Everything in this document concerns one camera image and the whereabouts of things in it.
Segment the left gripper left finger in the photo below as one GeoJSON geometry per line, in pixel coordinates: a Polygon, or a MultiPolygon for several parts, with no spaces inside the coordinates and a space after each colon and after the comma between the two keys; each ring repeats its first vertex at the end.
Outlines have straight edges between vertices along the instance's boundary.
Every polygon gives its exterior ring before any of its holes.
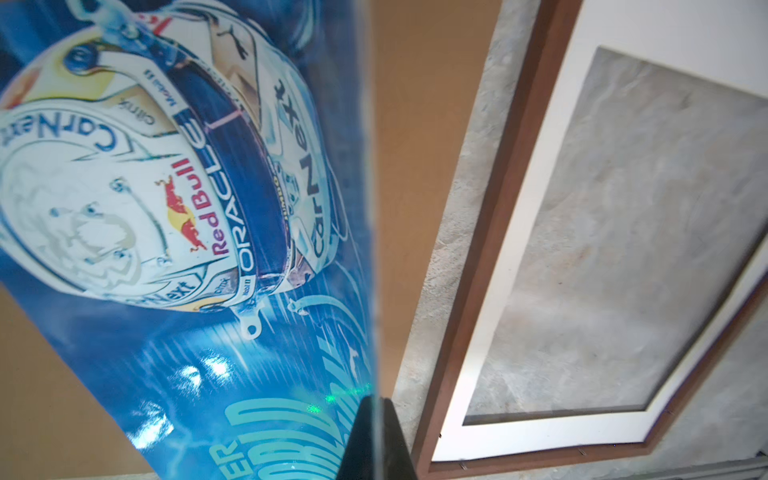
{"type": "Polygon", "coordinates": [[[362,399],[336,475],[337,480],[374,480],[378,477],[377,400],[362,399]]]}

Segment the blue poster photo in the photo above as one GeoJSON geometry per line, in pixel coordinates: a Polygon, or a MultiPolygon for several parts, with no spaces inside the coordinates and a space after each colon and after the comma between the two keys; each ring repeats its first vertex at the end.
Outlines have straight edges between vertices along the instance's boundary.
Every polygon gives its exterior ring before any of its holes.
{"type": "Polygon", "coordinates": [[[163,479],[336,479],[376,383],[360,1],[5,1],[1,281],[163,479]]]}

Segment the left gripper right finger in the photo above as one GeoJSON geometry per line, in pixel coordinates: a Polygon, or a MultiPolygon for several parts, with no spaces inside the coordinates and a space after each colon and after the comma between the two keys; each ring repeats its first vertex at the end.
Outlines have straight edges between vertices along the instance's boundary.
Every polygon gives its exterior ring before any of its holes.
{"type": "Polygon", "coordinates": [[[394,403],[376,398],[376,479],[417,480],[394,403]]]}

